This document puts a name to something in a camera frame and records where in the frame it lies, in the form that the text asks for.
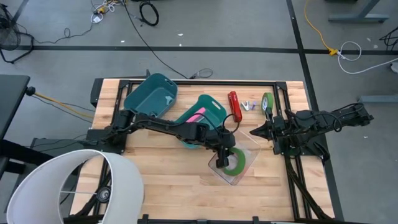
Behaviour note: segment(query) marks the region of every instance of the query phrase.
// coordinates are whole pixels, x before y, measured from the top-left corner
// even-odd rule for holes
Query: pink handle
[[[206,112],[205,108],[200,108],[198,111],[196,111],[195,113],[200,113],[200,114],[204,114]],[[188,119],[186,122],[187,123],[191,123],[191,122],[196,122],[199,119],[202,119],[203,117],[200,116],[199,114],[193,115],[190,119]]]

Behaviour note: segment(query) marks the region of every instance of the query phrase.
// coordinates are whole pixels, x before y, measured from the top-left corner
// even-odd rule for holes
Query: floor
[[[9,6],[12,15],[26,3],[17,22],[40,41],[63,37],[66,27],[72,34],[80,34],[90,27],[89,0],[2,2]],[[305,0],[292,2],[304,49],[324,49],[317,33],[305,22]],[[153,3],[160,13],[159,25],[140,26],[141,22],[134,22],[149,45],[172,50],[157,52],[157,55],[178,71],[190,75],[202,68],[211,68],[213,79],[306,80],[295,50],[297,44],[286,1],[158,0]],[[356,11],[365,3],[365,0],[356,4],[312,0],[308,5],[308,17],[322,30],[328,45],[340,48],[342,43],[351,40],[364,50],[374,52],[368,52],[370,55],[362,56],[357,62],[343,62],[349,71],[394,59],[391,55],[378,55],[385,50],[378,39],[396,28],[398,2],[381,1],[373,9],[373,13],[390,14],[391,18],[383,24],[337,24],[327,20],[329,14]],[[138,3],[131,2],[128,8],[131,13],[139,14]],[[27,41],[23,40],[22,44],[26,45]],[[41,50],[33,51],[15,65],[0,62],[1,73],[29,75],[30,85],[38,92],[87,108],[92,108],[90,91],[94,78],[144,75],[147,68],[152,73],[179,78],[149,51],[134,47],[144,43],[121,6],[82,37],[40,46]],[[210,52],[186,51],[184,47],[230,48]],[[285,50],[258,52],[260,48]],[[11,58],[21,53],[15,50],[6,52],[6,56]],[[397,93],[398,75],[387,66],[348,75],[341,71],[336,57],[306,54],[306,58],[321,110],[354,103],[360,95]],[[312,84],[307,77],[309,89]],[[342,133],[326,136],[343,215],[346,221],[352,222],[396,223],[398,151],[393,139],[397,135],[398,105],[369,104],[366,108],[375,117],[369,126],[346,128]],[[30,145],[32,138],[74,138],[86,133],[89,127],[89,123],[25,97],[6,139]],[[3,191],[0,194],[0,208],[7,204],[15,178],[8,175],[0,182],[0,187],[7,189],[6,194]]]

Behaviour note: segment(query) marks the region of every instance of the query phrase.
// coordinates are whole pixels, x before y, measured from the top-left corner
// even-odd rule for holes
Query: wooden table
[[[110,124],[118,83],[118,79],[104,80],[93,129],[103,129]],[[308,109],[303,83],[287,82],[287,86],[292,110]],[[271,87],[264,86],[179,85],[177,102],[163,119],[177,119],[196,103],[201,94],[211,95],[230,113],[227,93],[231,90],[236,91],[241,101],[257,102],[264,92],[272,92]],[[243,110],[239,130],[249,133],[264,122],[265,117],[259,106],[254,111]],[[229,129],[235,125],[232,119],[226,122]],[[150,219],[252,220],[253,216],[258,216],[263,221],[294,220],[284,158],[273,154],[271,142],[255,136],[253,138],[262,146],[262,151],[240,183],[230,186],[211,173],[208,161],[213,152],[185,149],[175,137],[153,131],[139,130],[129,135],[123,156],[138,166],[144,179],[142,214],[149,214]],[[302,156],[302,164],[308,191],[325,213],[334,217],[321,160],[315,156]],[[76,190],[94,192],[101,166],[101,158],[88,161],[81,169]],[[300,192],[296,192],[300,216],[303,217],[302,199]],[[89,197],[76,194],[71,214],[79,211]]]

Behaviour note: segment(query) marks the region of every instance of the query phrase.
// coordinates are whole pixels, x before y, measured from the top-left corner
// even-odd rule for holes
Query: teal bin
[[[172,80],[156,73],[126,97],[124,109],[160,118],[174,105],[177,92],[177,85]]]
[[[185,122],[186,120],[190,119],[193,114],[195,114],[200,108],[205,108],[205,116],[209,118],[209,120],[216,126],[222,125],[224,118],[226,117],[226,110],[225,108],[217,102],[213,97],[209,95],[200,95],[198,98],[197,103],[195,103],[189,110],[187,110],[178,120],[176,123]],[[202,119],[200,123],[208,124],[210,129],[214,129],[214,127],[208,122],[207,119]],[[199,146],[188,144],[182,142],[185,147],[189,149],[196,149]]]

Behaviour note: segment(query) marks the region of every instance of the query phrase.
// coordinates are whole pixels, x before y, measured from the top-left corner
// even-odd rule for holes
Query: green tape roll
[[[242,173],[242,171],[244,170],[244,166],[246,165],[246,157],[244,156],[244,153],[242,150],[237,149],[235,147],[232,147],[231,149],[229,149],[231,152],[234,153],[234,155],[236,156],[237,159],[237,164],[236,167],[234,169],[227,169],[226,167],[223,168],[223,172],[226,175],[230,175],[230,176],[237,176],[240,173]]]
[[[266,109],[270,108],[271,111],[274,108],[274,96],[272,93],[264,93],[261,100],[261,112],[266,113]]]

